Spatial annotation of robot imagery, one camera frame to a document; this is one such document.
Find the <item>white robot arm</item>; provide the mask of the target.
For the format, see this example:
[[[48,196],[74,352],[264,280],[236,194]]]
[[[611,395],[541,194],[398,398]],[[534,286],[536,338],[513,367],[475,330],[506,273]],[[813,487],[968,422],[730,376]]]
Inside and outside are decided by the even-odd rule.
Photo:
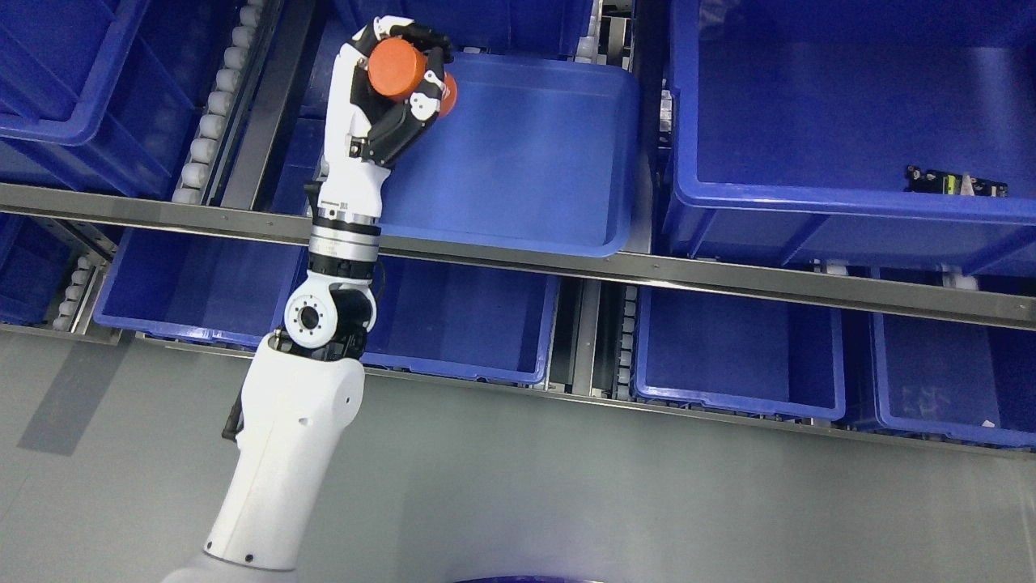
[[[244,376],[236,472],[203,549],[166,581],[299,580],[308,520],[363,401],[379,236],[378,209],[316,206],[306,280]]]

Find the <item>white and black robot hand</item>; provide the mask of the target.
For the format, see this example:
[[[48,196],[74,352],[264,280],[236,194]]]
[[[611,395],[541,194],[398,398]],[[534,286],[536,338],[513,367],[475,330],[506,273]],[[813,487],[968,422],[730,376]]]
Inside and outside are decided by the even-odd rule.
[[[377,43],[399,37],[428,57],[426,80],[410,99],[411,115],[377,95],[367,59]],[[376,16],[348,37],[334,57],[323,130],[327,177],[308,195],[313,215],[361,215],[371,223],[382,211],[382,185],[408,148],[456,103],[456,83],[445,66],[454,60],[450,37],[404,16]]]

